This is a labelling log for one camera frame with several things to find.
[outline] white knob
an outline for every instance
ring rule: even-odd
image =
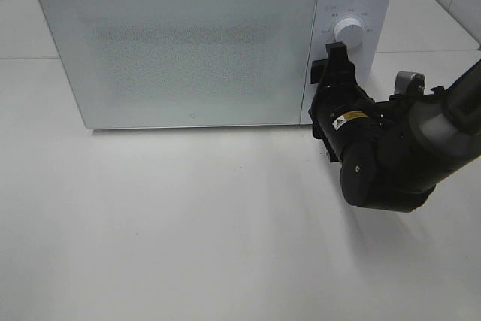
[[[334,27],[334,39],[345,43],[347,49],[356,48],[364,40],[364,24],[355,17],[344,18]]]

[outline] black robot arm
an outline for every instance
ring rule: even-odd
[[[313,63],[318,83],[310,109],[313,134],[351,205],[411,212],[437,183],[481,155],[481,61],[450,88],[424,94],[424,76],[402,71],[395,94],[375,102],[358,86],[343,43]]]

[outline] table surface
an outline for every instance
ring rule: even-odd
[[[24,30],[0,47],[2,321],[479,320],[481,162],[413,213],[350,207],[309,127],[85,129],[48,33]],[[432,50],[378,53],[366,90],[481,58]]]

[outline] microwave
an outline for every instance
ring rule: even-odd
[[[39,0],[85,127],[311,123],[342,41],[361,86],[389,0]]]

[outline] warning label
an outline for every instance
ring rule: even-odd
[[[332,126],[337,131],[344,124],[346,124],[350,120],[355,120],[356,118],[368,118],[368,115],[363,111],[346,112],[342,116],[339,116],[338,118],[336,118],[336,120],[332,123]]]

